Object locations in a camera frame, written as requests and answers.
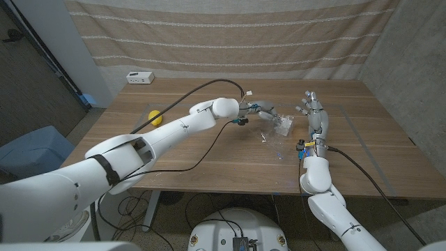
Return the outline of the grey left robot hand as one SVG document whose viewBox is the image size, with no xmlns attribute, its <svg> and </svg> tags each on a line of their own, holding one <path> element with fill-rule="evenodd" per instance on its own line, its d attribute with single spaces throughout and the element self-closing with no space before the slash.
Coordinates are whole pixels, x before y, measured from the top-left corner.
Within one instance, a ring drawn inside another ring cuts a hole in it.
<svg viewBox="0 0 446 251">
<path fill-rule="evenodd" d="M 280 124 L 279 115 L 275 106 L 270 101 L 257 100 L 252 102 L 241 102 L 239 104 L 238 118 L 245 119 L 248 114 L 257 114 L 261 119 Z"/>
</svg>

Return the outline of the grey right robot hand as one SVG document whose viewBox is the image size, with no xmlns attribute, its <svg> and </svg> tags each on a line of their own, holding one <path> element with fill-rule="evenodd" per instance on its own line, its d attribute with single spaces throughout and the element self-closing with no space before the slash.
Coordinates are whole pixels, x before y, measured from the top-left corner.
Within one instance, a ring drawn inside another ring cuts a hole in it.
<svg viewBox="0 0 446 251">
<path fill-rule="evenodd" d="M 308 155 L 326 158 L 326 140 L 329 128 L 328 113 L 324 110 L 315 92 L 306 91 L 305 96 L 306 98 L 302 99 L 305 108 L 296 106 L 295 109 L 304 114 L 309 122 L 309 143 L 312 143 L 312 145 L 307 147 Z"/>
</svg>

